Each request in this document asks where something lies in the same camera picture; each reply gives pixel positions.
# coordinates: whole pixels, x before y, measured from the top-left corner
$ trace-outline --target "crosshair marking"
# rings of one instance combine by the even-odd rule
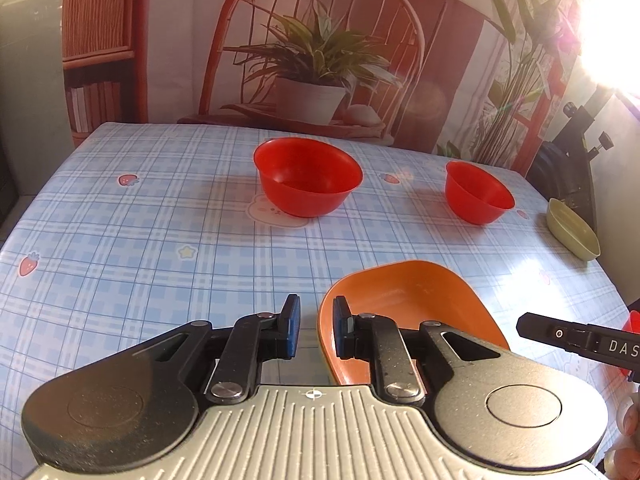
[[[311,399],[311,400],[316,400],[319,399],[320,397],[322,397],[324,395],[324,393],[319,392],[318,390],[309,390],[306,394],[305,397]]]

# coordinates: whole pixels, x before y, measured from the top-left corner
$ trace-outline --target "table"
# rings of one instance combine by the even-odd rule
[[[621,327],[627,310],[596,262],[548,232],[545,200],[490,168],[516,208],[485,228],[448,209],[446,158],[323,139],[356,158],[364,182],[319,219],[289,217],[261,193],[252,153],[281,132],[184,124],[104,124],[42,189],[0,252],[0,479],[34,465],[20,409],[43,382],[189,320],[230,326],[302,298],[298,355],[264,382],[326,384],[315,332],[333,283],[420,258],[475,290],[511,349],[589,381],[614,413],[630,391],[617,369],[515,331],[526,311]]]

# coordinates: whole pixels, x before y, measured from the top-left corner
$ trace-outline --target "lens flare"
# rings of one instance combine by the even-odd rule
[[[582,65],[596,82],[640,95],[640,0],[583,0]]]

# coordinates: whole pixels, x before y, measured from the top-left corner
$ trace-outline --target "finger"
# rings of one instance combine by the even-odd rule
[[[616,470],[625,480],[640,479],[640,453],[635,449],[619,449],[613,455]]]
[[[626,410],[625,416],[622,418],[622,427],[624,429],[623,434],[631,436],[636,432],[638,428],[638,409],[632,406]]]
[[[638,409],[631,396],[625,397],[618,406],[616,413],[616,423],[620,433],[631,436],[638,428]]]

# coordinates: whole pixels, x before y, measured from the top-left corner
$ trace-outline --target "green bowl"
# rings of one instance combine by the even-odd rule
[[[589,262],[600,256],[596,233],[571,208],[555,198],[546,207],[546,225],[551,234],[581,260]]]

